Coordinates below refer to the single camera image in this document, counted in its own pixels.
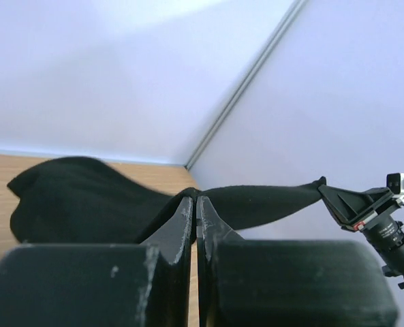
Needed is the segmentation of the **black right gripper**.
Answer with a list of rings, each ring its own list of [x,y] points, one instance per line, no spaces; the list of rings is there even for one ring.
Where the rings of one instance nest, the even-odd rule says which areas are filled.
[[[360,232],[378,252],[386,276],[404,275],[404,223],[392,214],[404,208],[387,187],[358,192],[327,185],[318,187],[322,200],[339,226]]]

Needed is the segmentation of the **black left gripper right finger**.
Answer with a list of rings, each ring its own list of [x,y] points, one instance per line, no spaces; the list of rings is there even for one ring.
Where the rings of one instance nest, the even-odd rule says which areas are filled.
[[[395,326],[374,255],[346,240],[245,240],[196,204],[201,326]]]

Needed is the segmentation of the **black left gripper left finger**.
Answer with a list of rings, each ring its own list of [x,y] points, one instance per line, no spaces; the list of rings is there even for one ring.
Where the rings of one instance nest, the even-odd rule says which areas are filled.
[[[0,260],[0,326],[186,326],[193,201],[139,245],[22,245]]]

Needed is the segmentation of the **black tank top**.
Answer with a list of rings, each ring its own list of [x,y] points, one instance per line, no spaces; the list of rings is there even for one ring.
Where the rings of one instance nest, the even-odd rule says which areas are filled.
[[[19,199],[10,229],[24,243],[138,244],[176,212],[183,198],[206,196],[233,229],[278,221],[321,199],[319,178],[299,186],[235,185],[176,195],[149,189],[90,157],[61,157],[32,166],[8,189]]]

